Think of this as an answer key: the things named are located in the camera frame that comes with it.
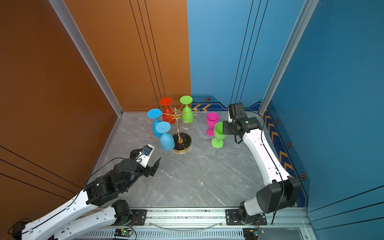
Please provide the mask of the magenta wine glass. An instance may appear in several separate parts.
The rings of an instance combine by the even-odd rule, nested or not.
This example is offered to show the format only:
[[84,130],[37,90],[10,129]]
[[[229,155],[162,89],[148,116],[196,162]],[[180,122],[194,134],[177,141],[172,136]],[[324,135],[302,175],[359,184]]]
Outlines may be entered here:
[[207,125],[208,129],[206,130],[206,134],[208,136],[214,136],[215,125],[219,122],[219,115],[217,113],[209,113],[207,114]]

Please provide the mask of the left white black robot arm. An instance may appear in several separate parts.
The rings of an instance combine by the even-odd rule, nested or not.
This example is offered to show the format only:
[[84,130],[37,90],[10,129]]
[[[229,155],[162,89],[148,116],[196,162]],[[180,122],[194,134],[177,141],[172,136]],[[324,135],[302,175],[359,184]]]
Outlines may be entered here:
[[128,224],[133,213],[118,196],[141,176],[155,175],[160,161],[148,166],[154,149],[145,145],[131,151],[128,159],[87,184],[74,198],[35,221],[18,221],[8,233],[15,240],[73,240],[101,227]]

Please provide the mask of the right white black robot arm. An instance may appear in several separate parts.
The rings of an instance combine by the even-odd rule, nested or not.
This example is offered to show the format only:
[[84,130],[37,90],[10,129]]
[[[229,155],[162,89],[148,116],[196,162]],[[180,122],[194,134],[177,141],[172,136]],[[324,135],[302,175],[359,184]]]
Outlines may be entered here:
[[264,187],[256,197],[240,203],[239,214],[245,225],[256,223],[265,214],[293,207],[301,192],[301,181],[291,177],[283,168],[270,147],[265,133],[265,123],[249,117],[242,103],[228,106],[229,118],[223,122],[223,133],[240,137],[250,149],[261,170]]

